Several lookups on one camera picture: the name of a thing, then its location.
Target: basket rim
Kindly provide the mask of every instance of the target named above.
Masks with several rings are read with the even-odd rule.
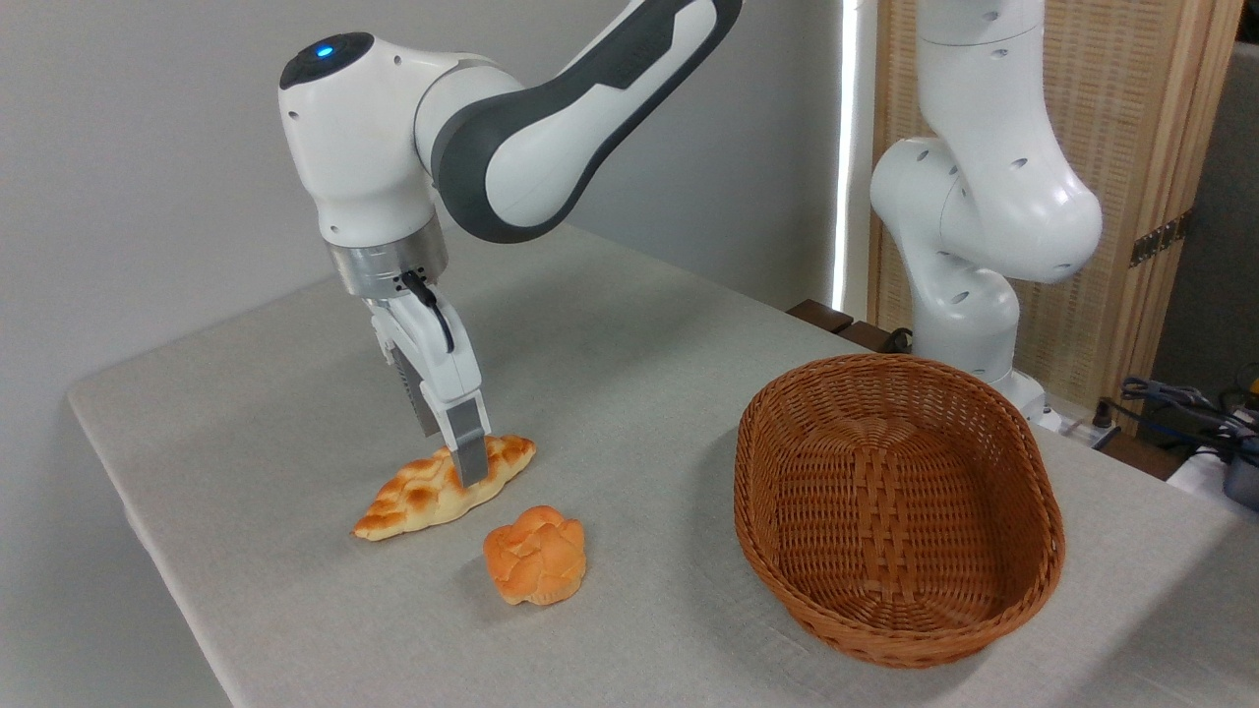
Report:
[[[1053,488],[1050,486],[1049,475],[1045,470],[1044,459],[1040,455],[1040,448],[1032,437],[1031,428],[1027,421],[1022,417],[1022,413],[1015,408],[1010,401],[1001,396],[991,385],[983,383],[974,375],[943,364],[940,362],[934,362],[930,359],[923,359],[920,357],[914,357],[912,354],[844,354],[837,357],[830,357],[823,359],[817,359],[799,367],[796,367],[783,374],[776,377],[768,384],[765,384],[749,402],[747,409],[744,411],[743,418],[739,422],[739,448],[745,448],[748,446],[744,442],[747,438],[742,435],[745,426],[754,416],[755,411],[760,407],[768,396],[776,393],[776,388],[783,385],[787,382],[796,380],[801,375],[806,375],[810,369],[816,369],[818,365],[830,367],[842,367],[845,364],[867,364],[876,363],[880,367],[891,368],[917,368],[919,370],[929,370],[928,375],[943,375],[962,379],[968,387],[971,387],[974,393],[982,396],[987,402],[995,404],[998,414],[996,420],[998,425],[1010,426],[1017,432],[1015,446],[1011,448],[1011,454],[1026,459],[1030,462],[1031,475],[1029,481],[1034,482],[1032,486],[1036,491],[1037,510],[1046,523],[1049,534],[1046,539],[1045,558],[1042,561],[1042,567],[1040,568],[1036,582],[1031,583],[1027,590],[1010,606],[1007,606],[998,615],[992,617],[962,626],[962,627],[949,627],[939,630],[889,630],[885,627],[870,625],[859,620],[854,620],[840,612],[836,612],[828,607],[822,606],[820,602],[813,600],[808,593],[798,588],[794,583],[788,581],[779,572],[778,567],[767,559],[765,553],[762,551],[759,543],[749,532],[750,520],[749,514],[749,501],[747,499],[747,464],[744,456],[737,455],[735,457],[735,475],[734,475],[734,522],[737,535],[739,537],[739,543],[743,547],[745,556],[748,556],[752,562],[753,571],[760,576],[762,582],[764,582],[769,590],[783,600],[782,595],[786,593],[792,597],[801,606],[807,608],[810,612],[816,615],[818,619],[825,619],[830,622],[838,625],[842,630],[852,632],[861,636],[878,636],[888,640],[906,640],[915,644],[920,644],[923,640],[933,641],[949,641],[949,640],[964,640],[974,635],[987,634],[992,640],[1005,636],[1031,619],[1040,608],[1049,601],[1054,590],[1058,587],[1061,580],[1061,571],[1065,563],[1066,554],[1066,537],[1063,529],[1063,517],[1061,509],[1058,506],[1058,501],[1054,498]],[[797,616],[793,607],[788,605],[788,611],[792,616]],[[827,636],[835,637],[837,632],[832,631]]]

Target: metal hinge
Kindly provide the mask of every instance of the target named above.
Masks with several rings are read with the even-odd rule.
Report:
[[[1171,248],[1177,241],[1185,238],[1185,233],[1188,231],[1188,223],[1192,215],[1194,209],[1190,209],[1188,212],[1185,212],[1166,224],[1138,238],[1137,242],[1132,244],[1132,260],[1128,262],[1128,267],[1134,268],[1144,263],[1146,261]]]

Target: black cable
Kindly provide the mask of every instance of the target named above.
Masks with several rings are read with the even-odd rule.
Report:
[[[437,315],[437,324],[442,325],[442,334],[446,335],[446,353],[454,351],[454,335],[451,334],[451,325],[446,323],[446,315],[437,306],[437,295],[424,285],[424,276],[415,271],[407,271],[402,275],[402,283],[407,286],[407,290],[415,294],[422,305],[432,310],[433,315]]]
[[[1206,437],[1206,436],[1200,436],[1200,435],[1195,435],[1195,433],[1187,433],[1185,431],[1178,431],[1178,430],[1175,430],[1175,428],[1166,427],[1162,423],[1160,423],[1158,421],[1155,421],[1155,420],[1152,420],[1152,418],[1149,418],[1147,416],[1142,416],[1141,413],[1137,413],[1136,411],[1131,411],[1128,408],[1124,408],[1123,406],[1118,404],[1117,402],[1114,402],[1110,398],[1102,398],[1102,401],[1105,402],[1108,406],[1110,406],[1114,411],[1118,411],[1119,413],[1123,413],[1124,416],[1128,416],[1129,418],[1137,421],[1138,423],[1141,423],[1143,426],[1149,427],[1151,430],[1158,431],[1158,432],[1161,432],[1163,435],[1170,435],[1172,437],[1177,437],[1177,438],[1185,440],[1185,441],[1191,442],[1191,443],[1196,443],[1199,447],[1209,447],[1209,448],[1215,450],[1217,452],[1225,452],[1225,454],[1230,455],[1230,459],[1233,456],[1240,457],[1246,464],[1259,466],[1259,456],[1255,456],[1250,450],[1246,450],[1244,447],[1244,443],[1238,442],[1236,438],[1233,438],[1233,437],[1220,437],[1220,436]]]

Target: bread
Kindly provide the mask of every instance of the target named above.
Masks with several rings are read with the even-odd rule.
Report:
[[[538,452],[531,440],[515,435],[486,436],[490,474],[463,489],[447,447],[432,457],[408,464],[376,494],[376,500],[354,527],[354,535],[381,540],[400,533],[453,522],[468,509],[483,504],[520,474]]]
[[[568,600],[585,576],[585,530],[550,506],[529,509],[485,538],[485,563],[510,605]]]

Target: oval basket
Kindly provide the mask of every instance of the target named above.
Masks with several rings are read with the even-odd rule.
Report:
[[[1019,629],[1066,549],[1019,411],[909,355],[823,359],[762,389],[739,423],[734,519],[806,630],[896,668],[956,661]]]

